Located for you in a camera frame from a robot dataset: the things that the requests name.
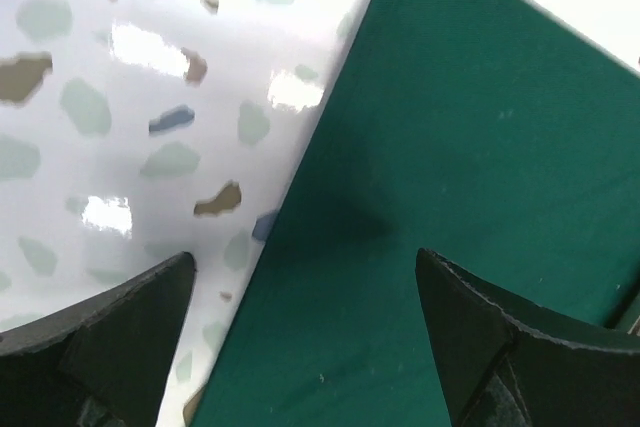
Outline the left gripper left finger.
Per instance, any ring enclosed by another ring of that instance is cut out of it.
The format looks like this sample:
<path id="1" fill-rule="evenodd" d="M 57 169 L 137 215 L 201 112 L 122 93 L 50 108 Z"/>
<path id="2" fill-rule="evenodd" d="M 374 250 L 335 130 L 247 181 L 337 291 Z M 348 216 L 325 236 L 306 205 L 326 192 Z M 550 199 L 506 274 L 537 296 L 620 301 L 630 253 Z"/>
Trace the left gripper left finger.
<path id="1" fill-rule="evenodd" d="M 2 332 L 2 425 L 155 425 L 195 278 L 181 252 Z"/>

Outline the green surgical cloth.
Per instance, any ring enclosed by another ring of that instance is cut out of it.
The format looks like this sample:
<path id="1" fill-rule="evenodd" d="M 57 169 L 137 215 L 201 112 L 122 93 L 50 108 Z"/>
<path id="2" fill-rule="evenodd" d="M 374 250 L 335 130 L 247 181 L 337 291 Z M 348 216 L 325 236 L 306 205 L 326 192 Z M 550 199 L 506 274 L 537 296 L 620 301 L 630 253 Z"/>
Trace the green surgical cloth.
<path id="1" fill-rule="evenodd" d="M 601 323 L 639 273 L 639 80 L 521 0 L 371 0 L 199 426 L 445 426 L 416 254 Z"/>

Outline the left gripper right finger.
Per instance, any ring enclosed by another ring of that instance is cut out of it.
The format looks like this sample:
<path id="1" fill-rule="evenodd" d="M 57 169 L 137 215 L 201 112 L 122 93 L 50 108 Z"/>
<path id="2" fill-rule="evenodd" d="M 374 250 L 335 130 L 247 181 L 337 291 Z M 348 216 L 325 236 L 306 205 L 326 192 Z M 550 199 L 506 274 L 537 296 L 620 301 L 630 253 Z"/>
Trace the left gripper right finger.
<path id="1" fill-rule="evenodd" d="M 639 302 L 585 323 L 421 249 L 416 281 L 454 426 L 636 426 Z"/>

